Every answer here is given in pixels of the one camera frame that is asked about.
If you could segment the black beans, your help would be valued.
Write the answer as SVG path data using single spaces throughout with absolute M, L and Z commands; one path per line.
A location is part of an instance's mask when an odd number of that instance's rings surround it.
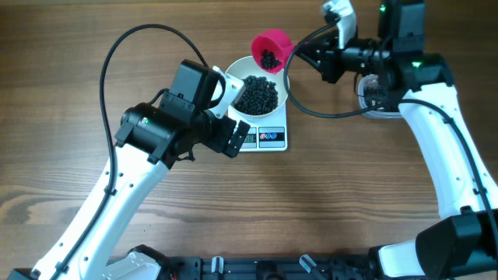
M 276 84 L 264 76 L 249 75 L 244 79 L 245 90 L 234 108 L 243 114 L 263 115 L 271 113 L 278 105 Z

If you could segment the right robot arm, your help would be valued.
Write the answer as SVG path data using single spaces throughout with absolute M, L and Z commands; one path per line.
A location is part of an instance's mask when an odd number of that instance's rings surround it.
M 415 239 L 372 247 L 331 267 L 361 279 L 450 279 L 497 269 L 497 185 L 461 115 L 454 76 L 439 54 L 424 51 L 425 4 L 383 1 L 376 39 L 357 34 L 348 1 L 326 1 L 325 26 L 292 50 L 337 82 L 344 73 L 376 78 L 419 144 L 437 194 L 440 221 Z

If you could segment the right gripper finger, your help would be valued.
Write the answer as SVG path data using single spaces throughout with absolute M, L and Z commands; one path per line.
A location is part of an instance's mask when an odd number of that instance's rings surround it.
M 303 61 L 308 63 L 314 70 L 316 70 L 319 73 L 323 73 L 323 65 L 321 62 L 320 55 L 316 51 L 298 51 L 296 53 L 296 56 L 301 58 Z
M 317 51 L 324 52 L 334 49 L 338 44 L 338 31 L 332 30 L 327 31 L 321 35 L 317 35 L 304 43 L 298 43 L 296 45 L 297 52 L 311 52 L 316 53 Z

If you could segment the pink measuring scoop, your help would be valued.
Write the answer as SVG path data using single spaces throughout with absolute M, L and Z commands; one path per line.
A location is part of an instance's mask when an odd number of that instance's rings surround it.
M 264 71 L 276 75 L 283 70 L 295 45 L 290 38 L 280 29 L 270 29 L 258 34 L 251 43 L 251 54 L 256 64 Z M 261 63 L 263 52 L 273 53 L 280 62 L 274 68 L 264 68 Z

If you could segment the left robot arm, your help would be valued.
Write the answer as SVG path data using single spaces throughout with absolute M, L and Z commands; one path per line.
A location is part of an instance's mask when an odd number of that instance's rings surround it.
M 185 60 L 159 107 L 128 109 L 99 180 L 58 242 L 34 268 L 10 279 L 169 279 L 170 259 L 145 245 L 109 258 L 138 207 L 194 145 L 235 157 L 249 129 L 225 115 L 244 82 L 217 67 Z

